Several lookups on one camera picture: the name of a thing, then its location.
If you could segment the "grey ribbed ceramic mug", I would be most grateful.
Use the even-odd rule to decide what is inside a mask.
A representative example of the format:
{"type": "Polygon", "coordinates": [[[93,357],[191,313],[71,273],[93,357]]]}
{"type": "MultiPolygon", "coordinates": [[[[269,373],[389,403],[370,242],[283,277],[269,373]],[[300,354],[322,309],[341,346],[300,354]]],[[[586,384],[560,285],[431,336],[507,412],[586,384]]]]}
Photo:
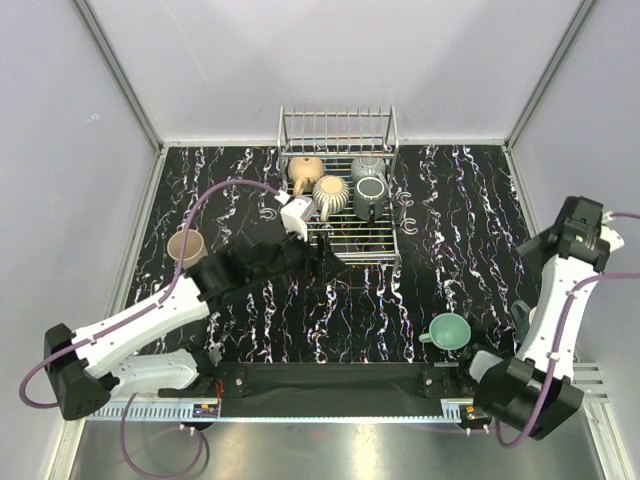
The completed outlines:
{"type": "Polygon", "coordinates": [[[349,186],[339,176],[325,175],[313,187],[313,200],[320,213],[320,220],[327,222],[331,215],[341,213],[348,204],[349,186]]]}

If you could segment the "dark green glass cup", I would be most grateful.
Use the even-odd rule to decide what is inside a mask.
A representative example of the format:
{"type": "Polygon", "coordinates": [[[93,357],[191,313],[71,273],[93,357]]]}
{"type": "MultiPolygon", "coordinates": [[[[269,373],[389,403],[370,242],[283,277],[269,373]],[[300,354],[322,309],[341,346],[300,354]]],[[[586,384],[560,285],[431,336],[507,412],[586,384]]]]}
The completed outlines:
{"type": "Polygon", "coordinates": [[[371,223],[382,217],[386,199],[386,184],[377,177],[364,177],[355,186],[354,214],[360,220],[371,223]]]}

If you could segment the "tan round ceramic mug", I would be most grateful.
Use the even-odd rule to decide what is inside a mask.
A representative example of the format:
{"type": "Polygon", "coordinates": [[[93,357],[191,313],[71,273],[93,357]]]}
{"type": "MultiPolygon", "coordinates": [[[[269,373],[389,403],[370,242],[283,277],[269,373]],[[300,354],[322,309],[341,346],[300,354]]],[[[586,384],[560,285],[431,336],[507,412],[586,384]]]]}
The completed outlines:
{"type": "Polygon", "coordinates": [[[293,183],[293,195],[300,196],[311,192],[324,175],[324,163],[319,157],[292,157],[287,173],[293,183]]]}

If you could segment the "grey speckled ceramic mug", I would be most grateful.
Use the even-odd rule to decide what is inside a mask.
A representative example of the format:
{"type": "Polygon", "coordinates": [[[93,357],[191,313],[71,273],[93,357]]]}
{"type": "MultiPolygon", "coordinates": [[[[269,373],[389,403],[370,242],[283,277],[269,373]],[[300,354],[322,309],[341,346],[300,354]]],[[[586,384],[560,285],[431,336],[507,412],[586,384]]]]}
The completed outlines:
{"type": "Polygon", "coordinates": [[[386,181],[386,163],[379,157],[357,157],[351,163],[351,178],[355,184],[366,177],[386,181]]]}

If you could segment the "beige tall tumbler cup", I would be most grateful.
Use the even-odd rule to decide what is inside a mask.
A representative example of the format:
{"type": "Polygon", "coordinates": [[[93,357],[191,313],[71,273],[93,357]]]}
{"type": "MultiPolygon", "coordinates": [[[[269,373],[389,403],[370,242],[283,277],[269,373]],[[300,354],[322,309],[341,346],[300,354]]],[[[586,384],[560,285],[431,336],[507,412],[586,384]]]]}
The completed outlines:
{"type": "Polygon", "coordinates": [[[182,259],[187,269],[207,255],[204,237],[193,229],[178,231],[169,239],[167,253],[175,262],[182,259]]]}

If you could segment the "mint green mug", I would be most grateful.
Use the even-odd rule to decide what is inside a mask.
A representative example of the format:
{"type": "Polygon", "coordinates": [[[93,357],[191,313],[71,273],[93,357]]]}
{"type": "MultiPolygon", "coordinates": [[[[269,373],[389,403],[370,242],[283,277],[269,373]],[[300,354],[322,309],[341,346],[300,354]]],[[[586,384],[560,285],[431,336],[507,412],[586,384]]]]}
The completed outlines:
{"type": "Polygon", "coordinates": [[[420,343],[432,343],[443,351],[454,351],[465,347],[471,340],[472,331],[467,320],[455,313],[437,315],[429,324],[428,331],[418,337],[420,343]]]}

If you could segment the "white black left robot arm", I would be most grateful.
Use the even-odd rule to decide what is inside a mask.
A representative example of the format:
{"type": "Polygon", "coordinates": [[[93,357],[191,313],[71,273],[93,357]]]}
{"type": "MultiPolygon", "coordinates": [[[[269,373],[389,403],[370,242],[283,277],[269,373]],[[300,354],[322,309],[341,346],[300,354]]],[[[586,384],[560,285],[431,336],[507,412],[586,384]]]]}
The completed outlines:
{"type": "Polygon", "coordinates": [[[45,372],[66,420],[85,418],[117,396],[157,393],[203,397],[216,368],[204,352],[134,358],[136,350],[183,325],[199,321],[244,297],[254,286],[282,277],[325,285],[347,270],[326,237],[316,243],[294,233],[241,233],[181,273],[176,282],[100,322],[77,330],[48,329],[45,372]]]}

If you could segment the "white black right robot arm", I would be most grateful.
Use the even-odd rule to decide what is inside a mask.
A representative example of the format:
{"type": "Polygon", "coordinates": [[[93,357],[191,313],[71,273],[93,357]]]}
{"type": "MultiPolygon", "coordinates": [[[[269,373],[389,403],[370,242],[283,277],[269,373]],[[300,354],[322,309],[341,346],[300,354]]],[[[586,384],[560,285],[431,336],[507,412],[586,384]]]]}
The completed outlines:
{"type": "Polygon", "coordinates": [[[453,372],[458,393],[473,397],[498,426],[518,431],[514,440],[499,442],[504,447],[543,439],[581,407],[584,393],[572,380],[584,311],[599,282],[620,277],[605,271],[624,244],[606,220],[601,203],[567,197],[554,223],[517,248],[541,273],[540,297],[519,350],[500,358],[479,349],[453,372]]]}

